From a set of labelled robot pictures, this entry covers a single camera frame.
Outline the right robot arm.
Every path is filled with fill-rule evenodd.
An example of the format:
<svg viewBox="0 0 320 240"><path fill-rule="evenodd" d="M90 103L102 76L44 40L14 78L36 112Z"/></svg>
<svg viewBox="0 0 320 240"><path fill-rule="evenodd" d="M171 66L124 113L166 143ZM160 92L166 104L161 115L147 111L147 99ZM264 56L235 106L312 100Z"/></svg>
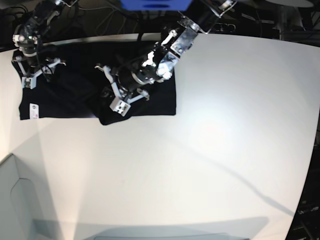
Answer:
<svg viewBox="0 0 320 240"><path fill-rule="evenodd" d="M79 9L76 0L42 0L29 17L15 28L12 41L22 52L22 56L15 58L22 73L22 82L30 85L41 75L47 79L48 75L53 74L52 68L62 63L60 59L54 59L50 64L41 63L40 52L52 21L61 15L65 7L73 6Z"/></svg>

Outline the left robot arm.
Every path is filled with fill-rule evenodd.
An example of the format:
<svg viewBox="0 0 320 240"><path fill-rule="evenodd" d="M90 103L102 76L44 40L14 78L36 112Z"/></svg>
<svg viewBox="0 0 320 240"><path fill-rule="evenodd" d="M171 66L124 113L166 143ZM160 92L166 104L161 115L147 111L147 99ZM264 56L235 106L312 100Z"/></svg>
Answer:
<svg viewBox="0 0 320 240"><path fill-rule="evenodd" d="M101 67L110 83L111 96L126 103L134 92L148 97L142 87L171 79L175 66L196 37L200 33L208 34L236 4L236 0L193 0L179 20L164 28L164 36L150 50L127 59L118 67Z"/></svg>

